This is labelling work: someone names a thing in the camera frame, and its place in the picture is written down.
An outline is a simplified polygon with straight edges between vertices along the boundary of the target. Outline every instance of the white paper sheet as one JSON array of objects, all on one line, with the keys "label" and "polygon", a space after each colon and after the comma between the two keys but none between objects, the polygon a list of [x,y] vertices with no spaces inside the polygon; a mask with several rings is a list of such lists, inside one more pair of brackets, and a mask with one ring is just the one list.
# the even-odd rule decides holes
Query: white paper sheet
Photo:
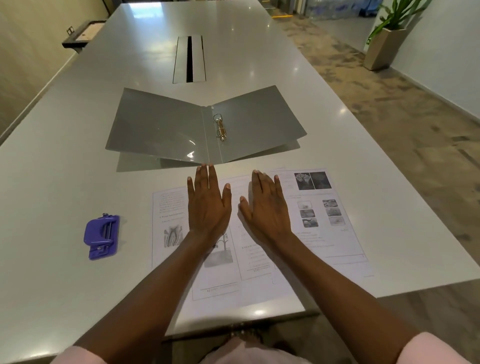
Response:
[{"label": "white paper sheet", "polygon": [[[288,204],[292,231],[312,252],[353,281],[372,275],[340,199],[325,170],[277,169]],[[225,234],[206,256],[183,303],[197,317],[294,294],[265,251],[244,228],[237,209],[249,199],[251,175],[219,181],[230,183],[233,211]],[[189,231],[187,188],[153,195],[152,268],[163,262]]]}]

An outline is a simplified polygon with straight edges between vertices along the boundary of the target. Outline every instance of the forearm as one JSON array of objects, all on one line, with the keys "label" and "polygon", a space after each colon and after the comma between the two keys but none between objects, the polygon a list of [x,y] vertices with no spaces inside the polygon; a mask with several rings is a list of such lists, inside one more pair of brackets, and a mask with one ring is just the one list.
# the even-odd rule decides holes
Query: forearm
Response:
[{"label": "forearm", "polygon": [[360,364],[393,364],[418,331],[315,256],[294,234],[276,253],[309,291]]},{"label": "forearm", "polygon": [[145,277],[75,345],[109,364],[154,355],[185,288],[208,249],[206,238],[187,234],[180,246]]}]

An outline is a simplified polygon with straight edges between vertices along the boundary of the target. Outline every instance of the glossy tabletop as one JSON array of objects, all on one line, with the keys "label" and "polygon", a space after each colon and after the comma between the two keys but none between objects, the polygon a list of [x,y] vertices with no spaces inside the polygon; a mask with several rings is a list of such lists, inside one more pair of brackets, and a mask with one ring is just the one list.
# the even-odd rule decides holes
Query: glossy tabletop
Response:
[{"label": "glossy tabletop", "polygon": [[[179,36],[202,35],[206,82],[173,84]],[[375,296],[476,279],[480,269],[257,0],[124,4],[0,146],[0,363],[58,353],[151,270],[152,193],[194,166],[105,149],[124,87],[213,105],[276,85],[307,136],[300,147],[218,165],[328,168],[376,269]],[[88,260],[86,223],[121,215],[115,256]],[[297,296],[168,334],[300,312]]]}]

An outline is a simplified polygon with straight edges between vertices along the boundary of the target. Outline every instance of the binder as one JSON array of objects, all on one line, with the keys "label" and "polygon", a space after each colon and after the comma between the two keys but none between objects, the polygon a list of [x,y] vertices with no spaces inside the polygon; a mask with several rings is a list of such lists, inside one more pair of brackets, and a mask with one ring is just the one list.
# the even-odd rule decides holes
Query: binder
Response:
[{"label": "binder", "polygon": [[211,106],[125,88],[105,148],[220,164],[306,134],[276,86]]}]

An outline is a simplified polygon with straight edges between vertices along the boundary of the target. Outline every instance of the pink shirt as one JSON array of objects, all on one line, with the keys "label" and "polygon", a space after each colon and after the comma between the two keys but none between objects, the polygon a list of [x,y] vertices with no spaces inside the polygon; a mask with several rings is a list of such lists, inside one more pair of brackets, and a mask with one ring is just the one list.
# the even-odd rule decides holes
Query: pink shirt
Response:
[{"label": "pink shirt", "polygon": [[[309,364],[298,356],[264,346],[250,345],[233,338],[220,349],[208,354],[202,364]],[[71,346],[51,364],[107,364],[101,358],[78,346]],[[449,345],[428,332],[414,337],[402,350],[397,364],[469,364]]]}]

